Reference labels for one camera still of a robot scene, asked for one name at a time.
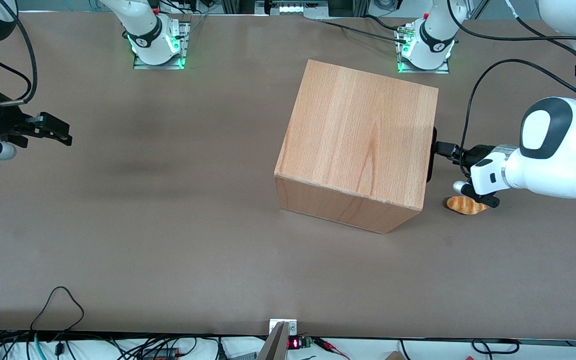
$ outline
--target black cable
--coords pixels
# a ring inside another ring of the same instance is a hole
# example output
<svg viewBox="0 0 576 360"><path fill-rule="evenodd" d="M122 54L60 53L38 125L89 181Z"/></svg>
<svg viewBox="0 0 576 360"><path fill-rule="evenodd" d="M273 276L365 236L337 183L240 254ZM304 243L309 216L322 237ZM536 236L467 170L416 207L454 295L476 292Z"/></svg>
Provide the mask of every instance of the black cable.
<svg viewBox="0 0 576 360"><path fill-rule="evenodd" d="M378 18L377 16L373 16L372 14L369 14L369 13L365 14L363 17L368 18L368 19L372 19L372 20L376 21L377 24L381 25L381 27L386 28L388 30L393 30L393 32L396 32L398 28L404 27L406 25L405 23L403 25L397 25L397 26L386 25L386 23L383 22L381 18Z"/></svg>
<svg viewBox="0 0 576 360"><path fill-rule="evenodd" d="M375 38L384 39L384 40L387 40L387 41L394 41L395 43L402 43L402 44L406 43L406 40L404 40L404 39L391 38L391 37L384 36L384 35L373 34L372 32L355 29L355 28L352 28L352 27L349 27L349 26L346 26L346 25L342 25L342 24L340 24L340 23L328 22L328 21L324 21L324 20L315 20L315 21L318 22L318 23L324 23L324 24L332 25L333 27L338 27L338 28L350 30L351 32L355 32L355 33L367 35L367 36L369 36L369 37L375 37Z"/></svg>
<svg viewBox="0 0 576 360"><path fill-rule="evenodd" d="M72 360L77 360L77 358L75 357L75 354L73 353L73 349L71 349L71 344L68 343L68 340L66 340L65 342L66 342L66 348L68 348L68 353L70 353L70 357L72 358Z"/></svg>
<svg viewBox="0 0 576 360"><path fill-rule="evenodd" d="M180 357L182 356L186 356L190 353L192 353L193 350L195 350L195 347L197 347L197 338L194 338L194 345L190 348L190 350L186 351L186 353L183 353Z"/></svg>
<svg viewBox="0 0 576 360"><path fill-rule="evenodd" d="M202 14L202 12L199 11L198 9L186 9L186 8L184 8L184 7L179 7L179 6L176 6L176 5L174 5L172 2L169 2L169 1L167 1L167 0L159 0L159 2L166 4L167 6L169 6L169 7L171 7L171 8L174 8L174 9L179 10L180 12L182 12L182 14L188 14L187 11L191 11L191 12L193 12L193 13Z"/></svg>
<svg viewBox="0 0 576 360"><path fill-rule="evenodd" d="M477 346L475 344L482 344L484 346L484 348L486 348L486 350L480 350L477 348ZM514 353L517 353L519 351L519 342L517 341L513 341L512 344L514 344L514 349L512 350L508 350L508 351L491 351L490 347L488 346L488 344L486 344L486 341L483 341L483 339L473 339L470 342L470 346L472 347L472 350L476 351L477 353L483 354L483 355L488 355L490 360L493 360L492 356L493 354L496 355L512 355Z"/></svg>
<svg viewBox="0 0 576 360"><path fill-rule="evenodd" d="M65 333L65 332L71 330L74 326L79 324L84 319L86 312L84 312L84 308L82 307L82 305L80 305L80 303L78 303L77 300L75 300L75 298L73 297L73 294L71 294L71 290L68 290L68 287L65 287L65 286L57 286L54 289L52 289L52 291L50 292L50 295L48 295L48 300L46 300L46 303L41 308L41 311L37 314L37 316L34 317L32 322L30 323L30 331L35 331L35 329L33 328L33 326L35 325L35 322L39 319L39 317L41 317L44 314L44 312L46 311L46 308L48 307L48 303L50 303L50 299L53 297L53 294L59 289L63 289L68 294L68 296L70 297L70 300L74 303L74 305L76 305L79 308L79 310L81 312L81 316L79 317L79 319L77 321L75 321L71 326L68 326L64 331L62 331L62 333Z"/></svg>
<svg viewBox="0 0 576 360"><path fill-rule="evenodd" d="M404 357L406 358L406 360L410 360L410 356L408 356L408 353L406 352L406 345L404 345L404 340L399 339L399 342L401 344L401 352L404 353Z"/></svg>
<svg viewBox="0 0 576 360"><path fill-rule="evenodd" d="M17 71L14 68L11 68L10 66L2 63L1 61L0 61L0 67L6 69L7 71L10 71L10 73L13 73L14 75L19 76L20 78L22 78L25 81L25 92L23 92L23 95L19 96L15 100L21 100L21 99L25 98L25 96L27 96L28 93L30 93L30 88L32 87L32 84L30 83L30 79L28 79L28 76L23 75L23 73L21 73L20 71Z"/></svg>
<svg viewBox="0 0 576 360"><path fill-rule="evenodd" d="M448 2L448 13L450 13L450 17L457 24L457 27L461 29L466 34L472 35L474 37L488 39L488 40L496 40L496 41L542 41L542 40L576 40L576 36L568 36L568 35L558 35L558 36L544 36L544 37L519 37L519 38L510 38L506 36L490 36L484 34L478 34L472 30L467 29L462 25L457 18L455 18L455 14L453 13L453 7L451 6L451 0L446 0Z"/></svg>
<svg viewBox="0 0 576 360"><path fill-rule="evenodd" d="M555 75L551 71L548 71L545 68L542 68L541 66L533 62L526 61L523 59L505 59L490 65L485 71L483 71L481 76L479 76L477 82L475 82L475 86L473 86L472 91L470 92L470 97L468 98L468 107L466 108L466 119L463 123L463 133L461 135L461 143L459 145L459 169L466 178L470 178L470 173L468 173L464 168L464 143L466 143L466 133L468 132L468 123L471 118L471 105L473 105L473 98L475 96L475 93L477 92L477 88L480 86L480 83L482 82L483 78L487 75L487 73L489 73L492 69L496 68L496 66L500 66L501 64L505 63L519 63L524 64L526 66L530 66L533 69L537 69L538 71L541 71L542 73L550 76L551 79L555 80L556 82L558 82L559 84L563 85L565 88L569 89L570 91L576 94L576 87L562 80L562 78Z"/></svg>
<svg viewBox="0 0 576 360"><path fill-rule="evenodd" d="M6 348L4 347L5 353L3 355L3 357L1 358L1 360L6 360L8 358L8 355L10 353L10 351L12 351L12 348L14 348L15 344L17 343L17 340L19 339L19 336L15 337L12 344L10 344L10 347L6 350Z"/></svg>
<svg viewBox="0 0 576 360"><path fill-rule="evenodd" d="M28 55L30 55L30 65L32 66L32 86L30 87L28 96L23 99L23 103L28 104L28 102L35 96L35 92L37 91L37 60L35 59L35 51L33 50L33 45L30 43L28 32L26 32L26 28L24 27L23 23L19 21L17 14L12 11L5 0L0 0L0 4L4 9L6 9L7 13L10 14L14 20L14 23L16 23L16 26L19 28L19 31L23 36L23 41L25 41L25 46L28 48Z"/></svg>
<svg viewBox="0 0 576 360"><path fill-rule="evenodd" d="M555 41L553 39L547 38L546 35L542 34L541 32L535 30L534 28L530 27L530 25L528 25L527 23L525 23L521 18L519 18L519 16L515 17L515 20L517 20L517 22L524 27L526 30L528 30L529 32L542 37L542 38L546 38L546 41L548 41L548 43L554 44L560 48L562 48L563 50L566 50L567 52L571 53L572 55L574 55L574 57L576 57L576 50L574 50L574 48L571 48L563 43L560 43L559 41Z"/></svg>
<svg viewBox="0 0 576 360"><path fill-rule="evenodd" d="M220 342L216 339L211 338L211 337L202 337L201 339L212 340L213 342L217 343L217 354L214 356L214 360L219 359L219 354L220 354L219 350L220 350L220 345L221 345Z"/></svg>

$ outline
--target white surface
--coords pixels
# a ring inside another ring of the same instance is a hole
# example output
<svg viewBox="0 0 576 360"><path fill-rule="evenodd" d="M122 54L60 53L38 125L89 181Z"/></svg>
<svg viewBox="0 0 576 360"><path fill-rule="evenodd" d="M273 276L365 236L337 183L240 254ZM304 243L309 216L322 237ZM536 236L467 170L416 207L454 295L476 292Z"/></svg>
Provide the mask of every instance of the white surface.
<svg viewBox="0 0 576 360"><path fill-rule="evenodd" d="M326 339L340 351L346 353L352 360L384 360L392 351L400 350L398 340L374 340L374 339ZM117 341L119 346L129 349L144 341L121 340ZM54 360L56 357L55 342L46 344L41 342L41 348L47 360ZM180 339L175 347L181 352L190 350L194 340ZM224 350L229 358L255 353L261 350L264 342L256 337L224 337L222 338ZM474 360L488 360L486 355L476 353L470 342L445 342L445 341L405 341L406 350L411 360L465 360L468 356ZM503 344L490 344L493 351L507 351L512 346ZM120 357L119 351L105 341L86 340L70 341L70 347L77 360L116 360ZM70 353L66 348L66 353L61 356L62 360L71 360ZM192 353L184 356L184 360L213 360L217 354L217 343L215 341L199 339L196 348ZM288 360L302 360L310 356L317 356L314 360L343 360L343 357L326 352L318 347L304 348L301 350L288 351ZM494 355L496 360L576 360L576 347L571 346L542 346L542 345L522 345L519 352L512 355ZM27 360L26 344L16 344L11 351L9 360ZM34 344L30 344L30 360L40 360L35 350Z"/></svg>
<svg viewBox="0 0 576 360"><path fill-rule="evenodd" d="M548 127L551 125L551 114L546 110L537 110L526 116L523 123L521 139L528 149L539 149L546 139Z"/></svg>

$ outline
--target wood grain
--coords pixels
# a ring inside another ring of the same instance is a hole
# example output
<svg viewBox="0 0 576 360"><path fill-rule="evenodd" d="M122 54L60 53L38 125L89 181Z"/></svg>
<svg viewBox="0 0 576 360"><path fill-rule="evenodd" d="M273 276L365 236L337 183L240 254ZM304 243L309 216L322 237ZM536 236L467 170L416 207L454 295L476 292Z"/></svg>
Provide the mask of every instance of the wood grain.
<svg viewBox="0 0 576 360"><path fill-rule="evenodd" d="M277 180L281 207L380 233L420 212L437 93L309 60L274 175L325 191L315 191L317 203L303 196L302 187L281 194L287 189L279 189L283 181ZM368 203L373 205L365 210ZM378 209L383 214L375 214Z"/></svg>
<svg viewBox="0 0 576 360"><path fill-rule="evenodd" d="M338 189L276 176L279 206L302 214L385 234L419 212Z"/></svg>

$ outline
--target brown table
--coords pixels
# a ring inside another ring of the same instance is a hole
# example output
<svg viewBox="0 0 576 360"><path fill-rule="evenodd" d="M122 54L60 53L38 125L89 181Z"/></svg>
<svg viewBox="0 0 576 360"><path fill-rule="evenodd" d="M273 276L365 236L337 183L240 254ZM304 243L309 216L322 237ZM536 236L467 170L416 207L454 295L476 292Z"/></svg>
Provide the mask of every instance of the brown table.
<svg viewBox="0 0 576 360"><path fill-rule="evenodd" d="M439 139L455 142L489 64L519 57L572 81L571 55L462 34L450 75L398 74L387 41L297 16L210 16L185 70L144 71L110 13L22 20L39 68L23 108L61 117L74 141L32 139L0 162L0 328L27 328L66 285L86 310L78 330L262 334L293 317L311 335L576 339L576 201L508 190L460 216L441 202L462 176L438 157L423 212L379 235L280 210L273 181L307 59L438 87ZM0 43L29 74L26 53L18 32ZM0 91L23 82L0 69ZM516 144L525 110L552 95L571 94L526 66L493 71L466 145ZM76 317L59 294L39 328Z"/></svg>

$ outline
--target cable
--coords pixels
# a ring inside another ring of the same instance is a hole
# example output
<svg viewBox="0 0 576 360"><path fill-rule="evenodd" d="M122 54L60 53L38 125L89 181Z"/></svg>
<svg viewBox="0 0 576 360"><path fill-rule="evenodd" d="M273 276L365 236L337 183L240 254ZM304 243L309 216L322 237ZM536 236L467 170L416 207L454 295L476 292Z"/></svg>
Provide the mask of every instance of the cable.
<svg viewBox="0 0 576 360"><path fill-rule="evenodd" d="M7 64L4 64L0 61L0 67L6 69L7 71L10 71L10 73L13 73L14 75L19 76L20 78L22 78L25 81L25 92L23 92L23 95L19 96L18 98L16 98L16 100L21 100L23 99L26 95L28 95L28 93L30 92L30 88L31 88L31 84L30 84L30 79L28 79L28 76L23 75L23 73L21 73L20 71L15 70L14 68L11 68L10 66L8 66Z"/></svg>
<svg viewBox="0 0 576 360"><path fill-rule="evenodd" d="M44 355L41 346L39 346L39 338L36 332L34 333L34 347L37 349L37 353L39 353L41 360L46 360L46 355Z"/></svg>
<svg viewBox="0 0 576 360"><path fill-rule="evenodd" d="M372 20L376 21L377 24L381 25L381 27L386 28L388 30L393 30L393 32L396 32L398 28L404 27L406 25L405 23L403 25L398 25L398 26L386 25L386 23L384 23L381 18L378 18L377 16L373 16L372 14L369 14L369 13L365 14L363 17L368 18L368 19L372 19Z"/></svg>
<svg viewBox="0 0 576 360"><path fill-rule="evenodd" d="M477 92L477 88L480 86L480 83L482 82L483 78L487 75L487 73L489 73L492 69L496 68L496 66L500 66L501 64L505 63L519 63L524 64L526 66L530 66L533 69L537 69L538 71L541 71L542 73L550 76L551 79L555 80L556 82L558 82L559 84L563 85L565 88L569 89L570 91L576 94L576 87L562 80L562 78L555 75L551 71L548 71L545 68L542 68L541 66L533 62L526 61L523 59L505 59L490 65L485 71L483 71L481 76L479 76L477 82L475 82L475 86L473 86L472 91L470 92L470 97L468 98L468 107L466 108L466 119L463 123L463 133L461 135L461 144L459 145L459 169L466 178L470 178L470 173L468 173L464 168L464 143L466 142L466 133L468 132L468 123L471 117L471 106L473 105L473 98L475 96L475 93Z"/></svg>
<svg viewBox="0 0 576 360"><path fill-rule="evenodd" d="M410 356L408 356L408 353L406 352L406 346L404 345L404 340L399 339L399 342L401 343L401 352L404 353L404 357L406 358L406 360L410 360Z"/></svg>
<svg viewBox="0 0 576 360"><path fill-rule="evenodd" d="M197 27L199 27L199 24L202 23L202 21L204 21L204 19L206 19L206 17L208 16L208 13L210 13L210 11L212 11L213 8L212 7L208 7L208 10L201 15L201 18L199 19L199 21L197 23L195 23L195 25L190 29L190 31L188 31L188 35L190 36L190 34L192 34L194 32L195 29L197 29Z"/></svg>
<svg viewBox="0 0 576 360"><path fill-rule="evenodd" d="M342 28L342 29L346 29L346 30L350 30L351 32L355 32L355 33L359 33L359 34L363 34L363 35L367 35L370 37L375 37L375 38L379 38L379 39L384 39L387 41L394 41L395 43L406 43L406 40L404 39L398 39L398 38L391 38L388 36L384 36L384 35L379 35L379 34L373 34L372 32L367 32L364 30L359 30L359 29L354 29L352 27L346 26L346 25L342 25L340 23L334 23L334 22L328 22L328 21L324 21L324 20L315 20L318 23L324 23L324 24L328 24L328 25L332 25L333 27L338 27L338 28Z"/></svg>
<svg viewBox="0 0 576 360"><path fill-rule="evenodd" d="M19 336L16 336L12 342L12 344L10 344L10 347L6 350L6 346L4 346L4 355L1 358L1 360L6 360L8 358L8 355L10 353L10 351L12 350L12 348L15 346L15 344L17 343L17 340L19 339Z"/></svg>
<svg viewBox="0 0 576 360"><path fill-rule="evenodd" d="M197 347L197 338L194 338L194 345L190 348L190 350L186 351L186 353L181 354L179 357L181 358L182 356L186 356L190 353L192 353L193 350L195 350L195 347Z"/></svg>
<svg viewBox="0 0 576 360"><path fill-rule="evenodd" d="M4 9L6 9L7 13L12 17L14 23L16 23L16 26L19 28L19 31L23 36L23 41L25 41L25 46L28 48L28 55L30 56L30 64L32 65L32 86L30 87L30 93L28 93L28 96L23 99L23 104L28 104L28 102L32 100L32 98L35 96L35 92L37 91L37 60L35 59L35 51L33 50L33 46L30 43L30 37L28 37L28 32L26 32L26 28L24 27L23 23L19 21L17 14L15 14L15 12L12 11L12 9L6 3L5 0L0 0L0 4ZM0 103L0 106L2 107L10 105Z"/></svg>
<svg viewBox="0 0 576 360"><path fill-rule="evenodd" d="M199 11L198 9L186 9L185 7L179 7L179 6L177 6L177 5L174 5L172 2L170 2L170 1L168 1L168 0L159 0L159 2L166 4L167 6L169 6L169 7L171 7L171 8L174 8L174 9L179 10L180 12L182 12L182 14L188 14L187 11L191 11L191 12L193 12L193 13L199 13L199 14L202 13L202 12Z"/></svg>
<svg viewBox="0 0 576 360"><path fill-rule="evenodd" d="M75 354L73 353L73 349L71 349L71 344L68 342L68 340L66 340L65 342L66 342L66 348L68 348L68 353L70 353L70 357L72 358L72 360L77 360Z"/></svg>
<svg viewBox="0 0 576 360"><path fill-rule="evenodd" d="M535 30L533 27L531 27L530 25L528 25L527 23L525 23L521 18L519 18L519 15L517 14L517 12L515 11L515 8L513 7L512 3L510 2L510 0L505 0L505 4L508 6L508 8L510 9L510 11L512 12L512 16L514 16L514 19L517 20L517 23L519 23L522 27L524 27L526 30L528 30L529 32L537 35L538 37L544 38L544 40L546 40L547 42L554 44L560 48L562 48L563 50L566 50L567 52L571 53L572 55L574 55L574 57L576 57L576 50L574 50L573 48L560 43L559 41L555 41L554 39L549 38L548 36L542 34L541 32Z"/></svg>
<svg viewBox="0 0 576 360"><path fill-rule="evenodd" d="M472 347L472 350L476 351L477 353L483 354L483 355L488 355L490 360L493 360L493 358L492 358L493 354L512 355L514 353L517 353L519 351L519 342L513 341L512 343L515 345L515 347L514 347L514 349L508 350L508 351L491 351L490 347L488 346L488 344L486 344L485 341L483 341L483 339L473 339L470 342L470 346ZM484 346L484 348L486 348L486 350L478 349L477 346L475 346L475 344L482 344Z"/></svg>
<svg viewBox="0 0 576 360"><path fill-rule="evenodd" d="M30 331L35 331L35 329L33 328L33 326L35 325L35 322L39 319L39 317L41 317L44 314L44 312L46 311L46 308L48 307L48 303L50 303L50 299L53 297L53 294L59 289L63 289L68 294L68 296L70 297L70 300L74 303L74 305L76 305L79 308L79 310L81 312L81 316L79 317L79 319L77 321L75 321L71 326L68 326L64 331L62 331L62 333L65 333L66 331L71 330L74 326L79 324L82 321L82 319L84 319L86 312L84 312L84 308L82 307L82 305L80 305L80 303L78 303L77 300L75 300L75 298L73 297L73 294L71 294L71 291L68 290L68 287L57 286L54 289L52 289L52 291L50 292L50 295L48 295L48 300L46 300L46 303L41 308L41 311L37 314L37 316L34 317L32 322L30 323Z"/></svg>
<svg viewBox="0 0 576 360"><path fill-rule="evenodd" d="M544 36L544 37L519 37L519 38L509 38L505 36L490 36L484 34L478 34L472 30L467 29L462 25L457 18L455 18L455 14L453 13L453 7L451 6L451 0L446 0L448 2L448 13L450 13L450 17L452 20L457 24L457 27L461 29L466 34L472 35L474 37L488 39L488 40L496 40L496 41L542 41L542 40L576 40L576 36L568 36L568 35L558 35L558 36Z"/></svg>

